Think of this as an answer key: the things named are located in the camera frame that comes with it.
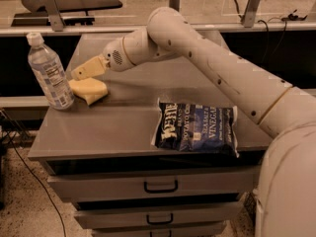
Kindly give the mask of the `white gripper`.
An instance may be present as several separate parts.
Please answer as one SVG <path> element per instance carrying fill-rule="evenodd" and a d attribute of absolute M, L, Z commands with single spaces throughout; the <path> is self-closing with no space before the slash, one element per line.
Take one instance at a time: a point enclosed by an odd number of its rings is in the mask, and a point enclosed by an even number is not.
<path fill-rule="evenodd" d="M 128 68 L 128 59 L 122 46 L 123 38 L 115 39 L 106 44 L 103 55 L 97 55 L 71 71 L 75 80 L 84 80 L 102 75 L 109 67 L 113 71 L 123 72 Z"/>

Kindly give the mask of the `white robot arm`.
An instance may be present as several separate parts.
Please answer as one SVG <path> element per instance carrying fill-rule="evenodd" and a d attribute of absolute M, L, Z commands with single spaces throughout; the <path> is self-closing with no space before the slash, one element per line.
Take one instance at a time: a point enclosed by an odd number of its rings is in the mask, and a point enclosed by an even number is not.
<path fill-rule="evenodd" d="M 76 80 L 172 54 L 187 58 L 272 138 L 261 167 L 256 237 L 316 237 L 316 98 L 200 35 L 176 10 L 108 43 L 72 70 Z"/>

